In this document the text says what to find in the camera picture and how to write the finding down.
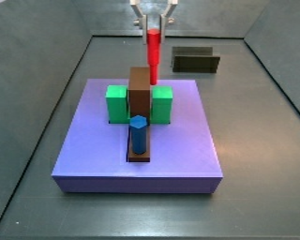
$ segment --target blue block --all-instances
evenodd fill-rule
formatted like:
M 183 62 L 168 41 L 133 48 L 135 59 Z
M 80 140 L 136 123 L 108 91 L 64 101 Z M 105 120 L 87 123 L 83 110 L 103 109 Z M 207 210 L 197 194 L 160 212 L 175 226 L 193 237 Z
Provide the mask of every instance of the blue block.
M 132 151 L 135 154 L 147 152 L 147 118 L 136 115 L 129 120 L 129 131 L 132 138 Z

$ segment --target red peg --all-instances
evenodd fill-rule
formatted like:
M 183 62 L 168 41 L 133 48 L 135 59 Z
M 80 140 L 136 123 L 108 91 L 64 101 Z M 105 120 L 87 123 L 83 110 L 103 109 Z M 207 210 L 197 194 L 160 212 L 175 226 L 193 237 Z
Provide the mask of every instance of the red peg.
M 157 65 L 160 62 L 160 31 L 156 28 L 148 30 L 148 64 L 149 64 L 149 84 L 157 82 Z

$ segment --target blue hexagonal prism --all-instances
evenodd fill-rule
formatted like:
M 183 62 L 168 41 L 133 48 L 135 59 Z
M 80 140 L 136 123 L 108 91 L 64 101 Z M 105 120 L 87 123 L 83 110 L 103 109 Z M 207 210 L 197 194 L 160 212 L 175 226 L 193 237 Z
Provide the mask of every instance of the blue hexagonal prism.
M 135 154 L 147 152 L 147 118 L 136 115 L 129 119 L 129 133 L 132 139 L 132 151 Z

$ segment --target green block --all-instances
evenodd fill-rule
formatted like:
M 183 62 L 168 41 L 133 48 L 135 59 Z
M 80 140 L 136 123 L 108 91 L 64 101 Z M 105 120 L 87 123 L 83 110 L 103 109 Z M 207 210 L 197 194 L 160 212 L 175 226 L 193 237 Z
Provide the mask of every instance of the green block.
M 109 122 L 112 124 L 127 124 L 129 122 L 128 87 L 125 85 L 109 85 L 105 98 Z
M 173 98 L 171 86 L 159 86 L 152 87 L 152 99 L 171 99 Z
M 172 88 L 169 86 L 152 87 L 151 120 L 152 124 L 171 123 Z

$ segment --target brown block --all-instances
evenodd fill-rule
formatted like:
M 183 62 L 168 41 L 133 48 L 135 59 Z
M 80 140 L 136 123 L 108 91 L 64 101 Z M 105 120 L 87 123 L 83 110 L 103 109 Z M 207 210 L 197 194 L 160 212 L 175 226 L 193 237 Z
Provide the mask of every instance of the brown block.
M 151 112 L 151 70 L 148 67 L 129 69 L 129 112 Z
M 128 144 L 128 162 L 151 162 L 151 127 L 147 128 L 147 152 L 144 154 L 135 154 L 132 151 L 132 140 L 129 133 L 129 144 Z

